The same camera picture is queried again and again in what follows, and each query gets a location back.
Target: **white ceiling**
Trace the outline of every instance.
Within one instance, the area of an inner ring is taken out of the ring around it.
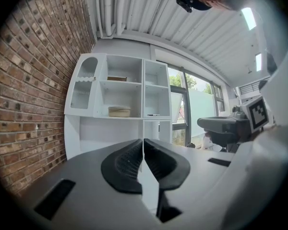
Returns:
[[[169,40],[205,59],[229,81],[245,76],[249,70],[256,71],[256,33],[254,29],[249,31],[241,12],[212,8],[187,13],[176,0],[134,1],[131,7],[132,0],[125,0],[123,34],[131,30]],[[116,3],[112,0],[111,24],[116,21]],[[95,0],[88,0],[88,7],[95,8]],[[98,29],[98,23],[92,27]]]

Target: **window frame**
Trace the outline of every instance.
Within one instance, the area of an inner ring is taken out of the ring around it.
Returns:
[[[180,130],[180,129],[186,130],[185,131],[185,146],[187,146],[191,142],[192,126],[191,126],[191,105],[190,105],[190,99],[189,99],[189,88],[187,84],[186,74],[192,75],[210,84],[212,95],[214,96],[214,101],[215,101],[216,116],[219,116],[217,102],[218,101],[222,102],[224,106],[223,93],[222,93],[221,86],[215,84],[213,81],[210,81],[194,72],[186,70],[184,67],[177,67],[177,66],[168,64],[168,68],[171,68],[180,72],[181,87],[171,85],[170,88],[171,88],[171,92],[180,93],[183,95],[182,99],[183,99],[184,115],[185,115],[185,121],[186,121],[186,123],[183,123],[183,124],[172,124],[172,130]],[[216,96],[215,87],[219,88],[219,93],[220,93],[221,98]]]

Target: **black camera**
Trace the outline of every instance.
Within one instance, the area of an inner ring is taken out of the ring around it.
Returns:
[[[176,3],[188,13],[191,13],[193,10],[193,8],[187,4],[186,0],[176,0]]]

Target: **white shelving unit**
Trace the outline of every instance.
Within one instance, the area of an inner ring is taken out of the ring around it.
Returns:
[[[167,64],[136,57],[82,54],[65,103],[67,158],[136,138],[171,143],[170,97]],[[114,106],[130,109],[130,117],[110,117],[108,108]]]

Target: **small item on shelf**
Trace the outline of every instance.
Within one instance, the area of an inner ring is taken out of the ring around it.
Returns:
[[[109,117],[130,117],[130,107],[110,106]]]
[[[113,80],[113,81],[122,81],[126,82],[127,78],[120,78],[120,77],[108,77],[107,80]]]

